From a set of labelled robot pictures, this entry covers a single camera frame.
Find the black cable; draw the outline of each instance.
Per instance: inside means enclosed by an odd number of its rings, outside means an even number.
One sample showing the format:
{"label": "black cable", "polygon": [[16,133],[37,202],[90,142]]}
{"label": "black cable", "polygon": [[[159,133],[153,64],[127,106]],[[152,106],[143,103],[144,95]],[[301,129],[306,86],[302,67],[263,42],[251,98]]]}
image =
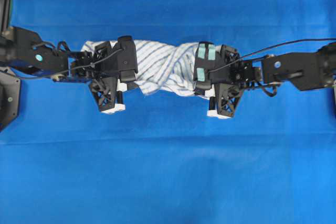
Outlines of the black cable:
{"label": "black cable", "polygon": [[298,39],[298,40],[292,40],[292,41],[288,41],[288,42],[283,42],[283,43],[276,44],[276,45],[274,45],[274,46],[270,46],[270,47],[266,47],[266,48],[263,48],[263,49],[261,49],[261,50],[252,52],[252,53],[250,53],[250,54],[244,55],[244,56],[240,57],[239,59],[230,62],[229,64],[226,64],[226,65],[221,66],[221,67],[219,67],[219,68],[215,68],[215,69],[213,69],[213,70],[209,70],[208,73],[212,73],[212,72],[219,71],[219,70],[221,70],[221,69],[223,69],[223,68],[226,68],[226,67],[228,67],[228,66],[230,66],[230,65],[232,65],[232,64],[234,64],[234,63],[239,62],[240,60],[242,60],[242,59],[244,59],[244,58],[246,58],[246,57],[249,57],[249,56],[252,56],[252,55],[256,55],[256,54],[258,54],[258,53],[260,53],[260,52],[264,52],[264,51],[267,51],[267,50],[269,50],[269,49],[273,49],[273,48],[276,48],[276,47],[280,47],[280,46],[284,46],[284,45],[288,45],[288,44],[294,44],[294,43],[303,42],[303,41],[328,41],[328,40],[336,40],[336,38],[325,38],[325,39]]}
{"label": "black cable", "polygon": [[57,50],[61,50],[61,46],[64,47],[65,51],[70,51],[70,48],[68,46],[68,44],[65,42],[65,41],[60,41],[58,44],[57,44]]}
{"label": "black cable", "polygon": [[113,55],[115,55],[117,52],[120,52],[120,51],[123,51],[123,50],[124,50],[123,48],[120,48],[120,49],[114,51],[113,53],[111,53],[110,55],[108,55],[107,57],[105,57],[105,58],[103,58],[103,59],[101,59],[101,60],[92,62],[91,64],[84,65],[84,66],[77,66],[77,67],[70,68],[70,69],[67,69],[67,70],[64,70],[64,71],[61,71],[61,72],[47,74],[47,75],[45,75],[45,76],[38,76],[38,77],[22,77],[22,76],[16,76],[16,75],[11,74],[11,73],[7,73],[7,72],[2,71],[2,70],[0,70],[0,72],[6,74],[6,75],[8,75],[8,76],[15,77],[15,78],[20,79],[20,80],[37,80],[37,79],[49,78],[49,77],[51,77],[51,76],[58,75],[58,74],[62,74],[62,73],[66,73],[66,72],[69,72],[69,71],[72,71],[72,70],[76,70],[76,69],[79,69],[79,68],[93,67],[95,64],[101,63],[101,62],[103,62],[103,61],[105,61],[105,60],[111,58],[111,57],[112,57]]}
{"label": "black cable", "polygon": [[41,47],[41,46],[45,46],[45,45],[49,45],[54,49],[56,48],[53,43],[50,43],[50,42],[47,42],[47,41],[42,41],[41,43],[34,44],[34,45],[32,45],[32,48]]}

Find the blue fabric surface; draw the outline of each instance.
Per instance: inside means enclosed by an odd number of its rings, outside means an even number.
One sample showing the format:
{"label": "blue fabric surface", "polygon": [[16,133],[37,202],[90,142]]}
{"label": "blue fabric surface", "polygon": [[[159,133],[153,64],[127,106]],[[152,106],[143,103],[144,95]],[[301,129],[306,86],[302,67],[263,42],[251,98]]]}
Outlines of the blue fabric surface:
{"label": "blue fabric surface", "polygon": [[[241,54],[335,37],[336,0],[14,0],[12,24],[43,40],[201,40]],[[272,50],[316,51],[313,42]],[[140,90],[100,114],[84,84],[23,82],[0,134],[0,224],[335,223],[330,90],[246,92],[231,120],[207,101]]]}

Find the teal tape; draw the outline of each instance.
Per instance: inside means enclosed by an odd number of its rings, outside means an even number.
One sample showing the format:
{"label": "teal tape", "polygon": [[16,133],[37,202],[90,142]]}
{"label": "teal tape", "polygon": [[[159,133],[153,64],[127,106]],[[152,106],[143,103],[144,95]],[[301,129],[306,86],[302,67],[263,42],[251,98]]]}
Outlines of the teal tape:
{"label": "teal tape", "polygon": [[205,81],[204,68],[197,68],[197,79],[198,81]]}
{"label": "teal tape", "polygon": [[205,58],[205,44],[200,44],[198,46],[198,54],[197,56],[201,59]]}
{"label": "teal tape", "polygon": [[209,60],[215,60],[216,59],[216,47],[215,45],[209,45]]}

